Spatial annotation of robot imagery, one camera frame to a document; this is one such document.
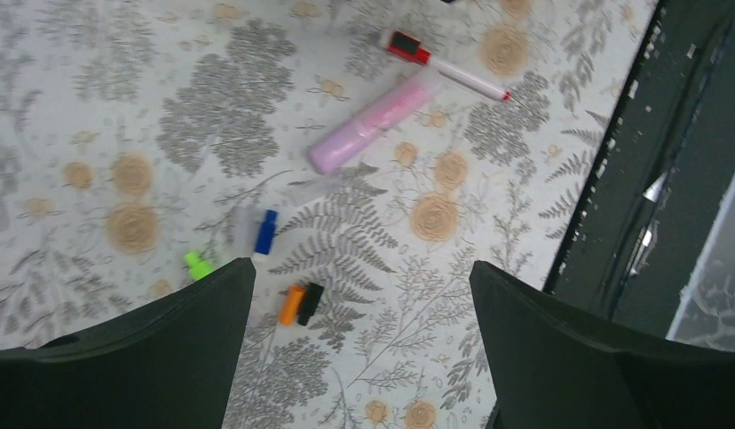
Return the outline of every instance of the blue marker cap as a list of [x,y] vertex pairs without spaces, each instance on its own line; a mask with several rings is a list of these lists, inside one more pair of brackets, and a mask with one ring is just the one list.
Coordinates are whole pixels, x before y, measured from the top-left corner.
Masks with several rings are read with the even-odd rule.
[[257,236],[257,244],[254,247],[256,257],[266,257],[270,255],[270,249],[273,247],[273,237],[275,236],[275,221],[278,219],[278,212],[275,210],[267,210],[265,212],[265,221],[259,225],[259,235]]

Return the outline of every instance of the black marker cap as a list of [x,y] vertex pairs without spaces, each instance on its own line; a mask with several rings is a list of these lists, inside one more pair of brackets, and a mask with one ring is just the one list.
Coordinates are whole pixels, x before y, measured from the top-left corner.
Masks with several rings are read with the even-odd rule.
[[304,298],[301,299],[301,305],[299,307],[299,319],[297,322],[302,326],[307,326],[309,318],[315,314],[317,305],[320,304],[320,297],[323,296],[323,286],[319,284],[310,283],[307,285],[307,290],[304,292]]
[[393,33],[393,37],[389,46],[397,48],[402,52],[410,55],[417,55],[418,49],[420,49],[420,41],[407,36],[399,31]]

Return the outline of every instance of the table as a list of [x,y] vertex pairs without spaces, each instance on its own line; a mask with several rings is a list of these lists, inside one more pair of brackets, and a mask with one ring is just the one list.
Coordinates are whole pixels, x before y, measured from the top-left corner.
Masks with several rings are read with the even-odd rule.
[[[0,349],[37,347],[240,255],[280,211],[227,427],[482,425],[494,387],[467,277],[540,285],[654,2],[413,2],[399,25],[513,90],[454,84],[302,207],[307,148],[417,68],[387,0],[0,0]],[[293,282],[326,287],[276,327]]]

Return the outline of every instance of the beige flower print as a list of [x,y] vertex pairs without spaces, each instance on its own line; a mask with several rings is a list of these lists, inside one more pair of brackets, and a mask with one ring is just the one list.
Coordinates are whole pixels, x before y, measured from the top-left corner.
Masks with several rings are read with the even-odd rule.
[[97,140],[97,137],[99,137],[98,132],[89,130],[78,131],[72,136],[71,143],[79,146],[80,149],[85,150],[87,145],[90,145]]
[[528,61],[528,38],[512,26],[494,26],[484,35],[481,59],[493,74],[515,76]]
[[123,154],[112,164],[114,186],[125,195],[141,197],[151,188],[152,165],[139,153]]
[[166,297],[173,293],[173,286],[167,280],[159,280],[149,288],[148,293],[152,298]]
[[515,20],[522,20],[531,12],[533,0],[502,0],[504,12]]
[[402,167],[409,167],[415,162],[418,156],[418,148],[408,141],[396,145],[393,155]]
[[218,3],[212,7],[212,15],[218,21],[227,22],[240,20],[241,18],[243,18],[245,13],[236,6],[231,6],[230,4],[225,3]]
[[425,241],[447,241],[457,231],[460,213],[448,197],[429,194],[410,212],[410,227]]
[[202,33],[194,38],[194,43],[200,46],[210,46],[212,45],[212,38],[207,34]]
[[320,9],[309,2],[298,2],[291,8],[291,16],[294,18],[316,18],[320,15]]
[[409,77],[407,76],[407,73],[399,72],[396,74],[396,78],[394,79],[397,85],[401,85],[405,80],[409,79]]
[[621,8],[621,16],[624,21],[631,23],[633,18],[636,16],[636,12],[634,12],[633,7],[630,4],[626,4]]
[[34,197],[26,202],[26,207],[30,217],[34,219],[43,219],[49,216],[55,209],[55,203],[48,198]]
[[320,89],[333,98],[343,96],[343,86],[329,79],[320,81]]
[[94,173],[90,165],[81,162],[68,163],[63,169],[63,177],[65,183],[77,190],[84,190],[91,187],[94,180]]
[[429,114],[427,126],[434,128],[443,128],[448,121],[449,114],[446,114],[439,110],[434,110]]
[[365,414],[367,420],[373,425],[385,423],[389,417],[388,407],[380,400],[372,400],[365,406]]
[[407,409],[404,422],[407,429],[429,429],[436,421],[436,408],[419,400]]
[[175,12],[166,12],[157,19],[166,24],[175,24],[178,21],[178,15]]
[[140,203],[117,206],[106,220],[107,237],[113,247],[125,255],[152,250],[160,232],[154,208]]
[[444,154],[436,162],[434,176],[444,188],[457,189],[468,177],[468,162],[458,154]]

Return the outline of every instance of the black object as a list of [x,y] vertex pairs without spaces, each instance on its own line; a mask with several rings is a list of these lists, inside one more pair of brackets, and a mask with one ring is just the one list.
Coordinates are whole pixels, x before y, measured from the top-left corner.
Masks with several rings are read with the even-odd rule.
[[389,46],[395,47],[404,53],[414,56],[418,54],[420,41],[402,34],[399,31],[395,31]]
[[735,353],[613,324],[477,261],[470,286],[499,412],[514,429],[735,425]]
[[255,275],[236,259],[43,348],[0,351],[0,429],[219,428]]
[[735,172],[735,0],[662,0],[640,46],[544,290],[663,337]]
[[309,318],[315,315],[317,305],[320,304],[320,297],[322,296],[323,286],[315,283],[307,285],[307,290],[304,292],[304,297],[301,299],[299,307],[299,319],[297,319],[297,322],[300,325],[307,326]]

